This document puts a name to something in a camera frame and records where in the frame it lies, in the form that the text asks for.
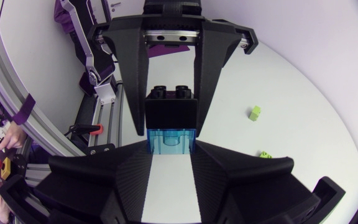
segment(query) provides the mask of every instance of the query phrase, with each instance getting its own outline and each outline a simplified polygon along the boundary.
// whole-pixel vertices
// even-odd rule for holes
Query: green lego brick
[[[251,114],[249,115],[249,119],[251,121],[256,121],[259,117],[260,114],[260,107],[255,106],[254,109],[252,110]]]
[[[262,153],[260,153],[260,156],[261,158],[267,158],[267,159],[271,159],[273,158],[271,155],[269,155],[267,152],[265,151],[262,151]]]

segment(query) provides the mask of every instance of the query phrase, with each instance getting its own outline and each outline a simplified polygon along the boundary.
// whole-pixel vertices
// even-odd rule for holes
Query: transparent blue block
[[[195,139],[196,129],[148,129],[147,149],[151,154],[189,154]]]

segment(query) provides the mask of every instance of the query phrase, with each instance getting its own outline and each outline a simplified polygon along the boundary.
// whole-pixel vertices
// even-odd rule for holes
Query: black cable
[[[1,18],[2,9],[3,9],[3,7],[4,7],[4,2],[5,2],[5,0],[2,0],[1,10],[0,10],[0,18]]]

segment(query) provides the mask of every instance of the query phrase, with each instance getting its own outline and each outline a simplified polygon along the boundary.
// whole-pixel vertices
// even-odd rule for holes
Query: purple cable tie
[[[12,120],[17,125],[21,125],[21,124],[25,123],[27,121],[27,119],[29,118],[32,109],[34,108],[34,105],[35,105],[35,100],[29,93],[29,95],[25,99],[22,107],[20,108],[19,112],[17,112],[17,114],[15,114],[12,117]]]

